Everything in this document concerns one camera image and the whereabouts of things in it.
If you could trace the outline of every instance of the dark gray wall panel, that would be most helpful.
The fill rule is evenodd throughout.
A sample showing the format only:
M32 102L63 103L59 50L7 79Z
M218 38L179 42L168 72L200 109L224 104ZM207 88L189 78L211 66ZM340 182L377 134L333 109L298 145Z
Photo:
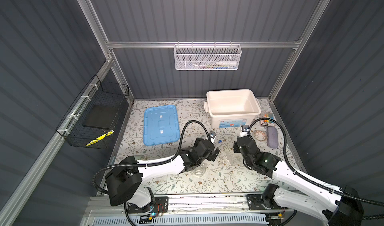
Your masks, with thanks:
M110 41L293 41L319 0L91 0Z
M0 0L0 208L104 61L76 0ZM22 210L24 225L48 215L77 222L94 194L90 175L108 157L108 152L64 145ZM59 177L61 171L67 178ZM72 192L65 182L75 180L74 172L88 178L73 184ZM44 200L49 206L34 204ZM82 208L62 205L71 200Z
M172 49L114 49L135 98L206 97L207 91L252 89L267 96L291 49L243 49L238 70L175 69Z
M275 101L308 172L374 200L384 200L383 40L383 0L332 0Z

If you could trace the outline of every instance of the floral tablecloth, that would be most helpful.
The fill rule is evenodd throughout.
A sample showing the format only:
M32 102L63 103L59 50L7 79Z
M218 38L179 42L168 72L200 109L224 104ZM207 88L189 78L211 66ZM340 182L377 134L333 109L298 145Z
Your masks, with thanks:
M262 112L271 112L267 99L258 99ZM292 190L293 188L277 180L271 180L265 175L259 175L256 171L247 170L239 160L240 154L233 154L233 142L239 135L240 128L211 128L209 113L204 111L203 100L182 100L182 101L135 101L130 115L127 128L120 145L115 163L119 163L130 155L142 155L144 160L163 158L171 156L177 150L179 142L166 143L162 145L146 146L143 143L143 122L144 111L147 108L173 104L177 108L179 117L180 132L188 120L198 120L205 125L208 132L214 130L217 133L215 146L220 153L214 162L205 160L203 166L206 172L202 176L196 176L192 171L177 175L165 175L154 178L145 183L151 187L154 194L176 194L176 193L221 193L221 192L250 192L263 191L269 183L278 184L281 187ZM252 128L263 130L258 123ZM265 142L258 142L257 146L261 151L273 153L283 158L283 135L277 128L279 136L279 147L271 149ZM190 124L183 140L182 148L192 147L195 139L204 134L204 130L197 124ZM287 155L292 166L297 167L294 157L287 148Z

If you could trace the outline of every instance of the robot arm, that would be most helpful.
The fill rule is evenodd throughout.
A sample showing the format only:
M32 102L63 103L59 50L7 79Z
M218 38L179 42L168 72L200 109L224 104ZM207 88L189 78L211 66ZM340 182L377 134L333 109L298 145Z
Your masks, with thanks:
M205 159L215 161L219 153L219 149L214 150L213 145L216 133L211 131L209 135L210 140L197 138L193 147L179 151L178 156L169 163L152 167L112 169L105 177L111 206L129 202L136 204L144 212L150 211L156 202L151 189L143 184L153 178L194 170ZM155 160L136 160L134 156L128 156L120 164L159 163L173 156Z
M349 187L342 190L338 186L320 181L299 170L295 172L291 171L280 157L271 153L261 152L256 142L249 135L245 135L245 132L247 132L247 125L242 127L242 133L240 134L242 137L238 137L237 142L234 142L233 145L234 153L242 154L244 165L248 169L255 170L262 175L286 182L305 193L305 195L303 195L290 192L280 189L278 185L269 184L261 198L258 199L265 208L272 209L275 202L281 207L292 208L312 215L328 223L330 226L361 224L364 213L361 202L334 194L335 191L339 191L358 196L355 190ZM329 192L325 191L302 179L295 174L296 172L333 190Z

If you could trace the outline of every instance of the white mesh basket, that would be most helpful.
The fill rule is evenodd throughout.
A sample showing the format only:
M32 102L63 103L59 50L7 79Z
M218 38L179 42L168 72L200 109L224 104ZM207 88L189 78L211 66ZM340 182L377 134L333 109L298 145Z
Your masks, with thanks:
M177 70L237 70L240 45L175 45L175 68Z

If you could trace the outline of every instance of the white vent grille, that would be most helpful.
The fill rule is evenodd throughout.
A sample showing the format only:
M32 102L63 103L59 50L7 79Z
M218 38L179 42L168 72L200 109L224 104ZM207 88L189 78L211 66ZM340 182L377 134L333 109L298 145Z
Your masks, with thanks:
M187 225L187 224L268 224L264 214L256 213L229 213L229 214L190 214L190 215L164 215L152 219L151 223L139 224L139 216L131 216L136 225ZM95 217L93 226L131 226L125 216Z
M173 52L177 70L237 70L242 51L240 45L219 48L191 44L189 48L175 45Z

